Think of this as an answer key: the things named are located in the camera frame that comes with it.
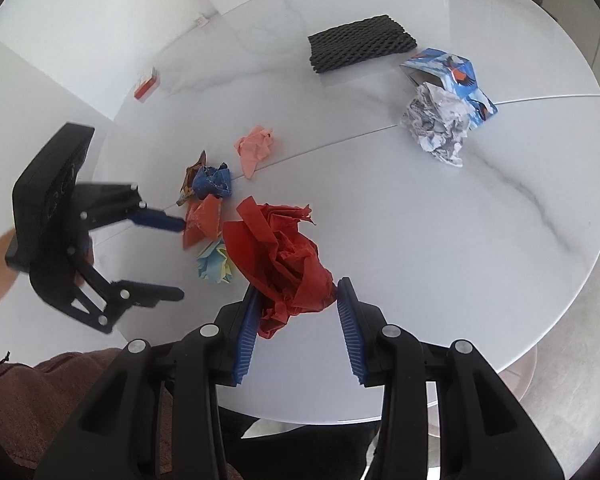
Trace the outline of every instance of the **person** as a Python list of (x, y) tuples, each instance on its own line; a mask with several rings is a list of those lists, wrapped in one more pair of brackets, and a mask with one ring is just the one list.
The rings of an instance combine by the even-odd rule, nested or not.
[[(5, 263), (14, 230), (0, 237), (0, 300), (18, 273)], [(93, 263), (93, 250), (89, 251)], [(76, 276), (81, 284), (81, 276)], [(28, 367), (0, 361), (0, 447), (28, 478), (62, 425), (120, 349), (68, 352)], [(173, 399), (163, 395), (160, 472), (171, 473)], [(256, 418), (220, 408), (230, 480), (359, 480), (378, 423), (303, 426), (287, 433), (244, 439)]]

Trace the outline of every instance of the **round table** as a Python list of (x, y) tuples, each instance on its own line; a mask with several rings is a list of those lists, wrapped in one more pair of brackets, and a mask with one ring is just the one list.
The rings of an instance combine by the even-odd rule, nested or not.
[[(414, 95), (399, 69), (411, 54), (323, 75), (307, 36), (388, 14), (418, 41), (469, 58), (499, 108), (470, 132), (463, 168), (424, 153), (398, 120)], [(95, 180), (137, 182), (151, 206), (180, 212), (184, 170), (206, 150), (226, 162), (234, 194), (305, 206), (334, 276), (360, 300), (422, 341), (465, 338), (497, 370), (558, 321), (600, 252), (600, 88), (552, 18), (529, 0), (251, 0), (214, 16), (156, 57), (160, 84), (129, 95), (98, 146)], [(274, 129), (273, 154), (252, 180), (233, 143), (256, 124)], [(180, 303), (133, 309), (127, 339), (176, 340), (237, 301), (246, 280), (197, 276), (200, 247), (175, 234), (122, 223), (97, 232), (97, 264), (110, 279), (183, 288)], [(237, 388), (221, 405), (285, 422), (379, 418), (382, 388), (353, 376), (335, 305), (292, 318), (256, 342)]]

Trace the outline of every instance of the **wall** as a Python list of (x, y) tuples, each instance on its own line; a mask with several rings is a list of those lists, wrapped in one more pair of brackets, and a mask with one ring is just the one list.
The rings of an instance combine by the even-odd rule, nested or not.
[[(13, 225), (11, 188), (17, 177), (67, 121), (96, 127), (84, 167), (88, 175), (112, 123), (0, 42), (0, 234)], [(125, 344), (117, 331), (100, 334), (42, 303), (27, 276), (19, 277), (0, 304), (0, 359), (11, 351), (12, 362), (35, 365), (61, 352)]]
[(6, 0), (0, 40), (113, 119), (138, 72), (189, 30), (208, 0)]

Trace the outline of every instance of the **crumpled pink paper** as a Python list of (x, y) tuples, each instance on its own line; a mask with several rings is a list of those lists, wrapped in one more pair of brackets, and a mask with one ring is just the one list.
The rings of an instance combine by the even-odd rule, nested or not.
[(270, 155), (271, 150), (269, 147), (273, 144), (272, 133), (272, 128), (263, 128), (258, 124), (248, 136), (241, 138), (234, 144), (238, 155), (240, 155), (240, 163), (246, 178), (251, 178), (258, 163)]

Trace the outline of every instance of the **small box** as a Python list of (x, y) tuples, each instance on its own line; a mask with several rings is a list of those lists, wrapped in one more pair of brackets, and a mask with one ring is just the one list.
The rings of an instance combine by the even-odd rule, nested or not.
[(496, 105), (478, 88), (474, 66), (467, 58), (428, 48), (401, 67), (416, 86), (429, 82), (467, 101), (475, 109), (470, 116), (472, 130), (498, 113)]

